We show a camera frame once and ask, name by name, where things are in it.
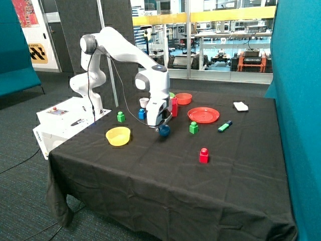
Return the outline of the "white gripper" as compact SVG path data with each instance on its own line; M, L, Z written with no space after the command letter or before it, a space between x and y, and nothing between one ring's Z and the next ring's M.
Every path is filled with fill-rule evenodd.
M150 98L146 106L146 111L147 125L156 127L156 132L159 132L160 125L167 124L173 117L170 98Z

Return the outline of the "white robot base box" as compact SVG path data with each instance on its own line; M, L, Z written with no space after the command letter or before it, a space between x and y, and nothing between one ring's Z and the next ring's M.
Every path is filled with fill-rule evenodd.
M103 109L93 114L90 110L82 98L72 97L37 112L40 124L33 133L46 160L53 149L111 112Z

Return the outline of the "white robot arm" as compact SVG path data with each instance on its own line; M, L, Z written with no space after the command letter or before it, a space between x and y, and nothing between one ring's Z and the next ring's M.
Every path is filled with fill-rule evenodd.
M103 113L101 97L93 92L93 89L106 82L106 75L100 69L100 57L106 55L119 62L140 64L144 68L136 74L135 86L149 92L146 106L147 125L160 130L167 124L172 117L172 102L169 91L170 76L166 67L155 62L112 27L82 36L80 47L81 67L85 73L72 77L70 86L82 96L87 115L98 118Z

